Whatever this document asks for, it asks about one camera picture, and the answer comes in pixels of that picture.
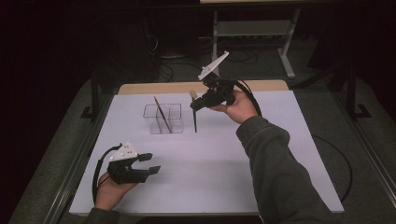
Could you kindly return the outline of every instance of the forearm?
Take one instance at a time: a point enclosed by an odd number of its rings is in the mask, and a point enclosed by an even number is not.
[[[237,135],[250,160],[264,223],[337,223],[308,172],[293,158],[288,132],[257,116],[246,120]]]

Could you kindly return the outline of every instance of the clear acrylic box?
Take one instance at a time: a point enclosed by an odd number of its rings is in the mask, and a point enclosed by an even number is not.
[[[181,104],[160,104],[165,121],[157,105],[146,105],[143,118],[146,119],[151,134],[183,133],[184,124],[181,117]]]

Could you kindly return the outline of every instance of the hand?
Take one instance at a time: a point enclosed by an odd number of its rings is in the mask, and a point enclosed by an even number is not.
[[[242,91],[233,91],[235,102],[232,105],[215,105],[210,109],[226,113],[233,121],[242,124],[245,120],[257,116],[256,108]]]
[[[110,178],[108,172],[99,178],[99,183],[101,184],[96,194],[95,208],[107,211],[119,204],[123,196],[137,185],[137,183],[119,185]]]

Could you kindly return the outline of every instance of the wooden table edge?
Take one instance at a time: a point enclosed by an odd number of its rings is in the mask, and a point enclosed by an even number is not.
[[[284,80],[246,80],[252,91],[288,91],[289,87]],[[207,87],[202,82],[168,82],[168,83],[138,83],[124,84],[118,95],[152,94],[152,93],[182,93],[206,92]]]

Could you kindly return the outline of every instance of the white tabletop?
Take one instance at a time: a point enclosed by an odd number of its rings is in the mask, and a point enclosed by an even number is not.
[[[292,91],[255,91],[262,114],[291,136],[290,150],[309,172],[322,200],[334,212],[344,211]],[[184,132],[150,134],[143,119],[153,94],[117,95],[78,187],[70,213],[87,215],[93,207],[92,177],[98,159],[111,147],[131,140],[151,161],[133,168],[161,165],[156,175],[125,195],[116,211],[139,216],[258,215],[248,157],[235,135],[238,125],[207,108],[197,112],[194,132],[188,93],[156,94],[161,104],[181,104]],[[101,174],[106,171],[108,158]]]

